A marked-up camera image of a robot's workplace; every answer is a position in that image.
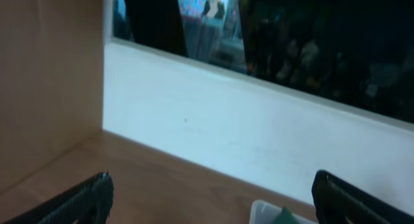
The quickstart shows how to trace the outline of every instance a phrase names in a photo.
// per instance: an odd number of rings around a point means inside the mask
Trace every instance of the brown wall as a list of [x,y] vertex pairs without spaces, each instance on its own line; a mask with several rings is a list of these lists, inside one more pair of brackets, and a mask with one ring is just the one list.
[[102,0],[0,0],[0,192],[102,125]]

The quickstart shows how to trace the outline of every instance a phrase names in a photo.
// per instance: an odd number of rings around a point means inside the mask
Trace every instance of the green object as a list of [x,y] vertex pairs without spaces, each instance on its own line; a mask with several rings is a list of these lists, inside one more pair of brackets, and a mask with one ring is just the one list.
[[300,224],[293,214],[287,209],[283,208],[282,213],[272,222],[272,224]]

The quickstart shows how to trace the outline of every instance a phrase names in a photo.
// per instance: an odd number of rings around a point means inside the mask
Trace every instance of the wooden surface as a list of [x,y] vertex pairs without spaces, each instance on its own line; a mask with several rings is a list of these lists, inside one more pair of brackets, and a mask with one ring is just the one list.
[[115,187],[108,223],[248,223],[256,199],[315,218],[313,207],[103,132],[1,194],[0,221],[105,171]]
[[0,0],[0,191],[102,125],[102,0]]

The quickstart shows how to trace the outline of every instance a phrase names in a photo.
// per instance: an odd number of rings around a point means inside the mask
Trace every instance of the white container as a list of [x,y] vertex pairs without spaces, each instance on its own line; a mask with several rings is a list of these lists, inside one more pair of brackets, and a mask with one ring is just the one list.
[[[250,212],[250,224],[271,224],[281,212],[281,208],[266,201],[254,201]],[[301,216],[295,214],[293,216],[300,224],[314,224]]]

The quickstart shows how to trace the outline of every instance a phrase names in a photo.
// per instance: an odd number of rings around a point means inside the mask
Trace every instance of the white object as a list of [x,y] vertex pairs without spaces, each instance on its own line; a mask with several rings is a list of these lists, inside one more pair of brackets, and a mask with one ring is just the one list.
[[[280,207],[267,203],[266,201],[254,201],[252,211],[250,212],[250,224],[272,224],[281,212],[282,209]],[[293,216],[300,224],[314,223],[299,215],[293,214]]]

